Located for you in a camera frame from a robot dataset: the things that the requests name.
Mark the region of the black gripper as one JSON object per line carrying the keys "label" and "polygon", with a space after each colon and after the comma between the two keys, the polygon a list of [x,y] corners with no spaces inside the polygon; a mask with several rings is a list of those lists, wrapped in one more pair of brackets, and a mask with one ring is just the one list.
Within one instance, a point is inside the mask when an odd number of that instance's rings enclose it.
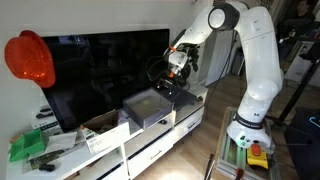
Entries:
{"label": "black gripper", "polygon": [[199,47],[186,46],[174,48],[170,46],[164,53],[168,62],[169,70],[167,76],[175,80],[175,84],[182,88],[187,85],[187,79],[191,70],[198,71]]}

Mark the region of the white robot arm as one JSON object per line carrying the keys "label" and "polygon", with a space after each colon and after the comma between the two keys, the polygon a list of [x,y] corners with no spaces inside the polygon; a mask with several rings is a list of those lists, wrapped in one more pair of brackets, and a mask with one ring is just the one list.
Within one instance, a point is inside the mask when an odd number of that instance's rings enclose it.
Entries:
{"label": "white robot arm", "polygon": [[169,75],[180,75],[187,63],[187,54],[180,51],[179,46],[199,45],[213,31],[228,30],[236,31],[241,41],[247,88],[227,127],[227,134],[242,148],[257,144],[272,154],[275,145],[264,117],[282,89],[283,71],[273,21],[265,7],[249,8],[243,2],[229,1],[204,8],[193,24],[182,31],[164,52],[168,57]]}

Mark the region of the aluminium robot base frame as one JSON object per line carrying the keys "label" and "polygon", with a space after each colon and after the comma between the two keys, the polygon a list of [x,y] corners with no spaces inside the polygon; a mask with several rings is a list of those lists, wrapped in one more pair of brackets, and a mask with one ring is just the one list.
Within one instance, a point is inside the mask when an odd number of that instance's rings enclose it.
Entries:
{"label": "aluminium robot base frame", "polygon": [[233,180],[237,176],[237,170],[242,169],[244,175],[240,180],[282,180],[273,141],[271,149],[262,153],[259,161],[263,162],[263,165],[260,166],[253,163],[257,156],[251,155],[248,149],[238,147],[228,136],[227,126],[232,122],[235,113],[236,108],[233,107],[227,107],[224,113],[213,165],[217,177]]}

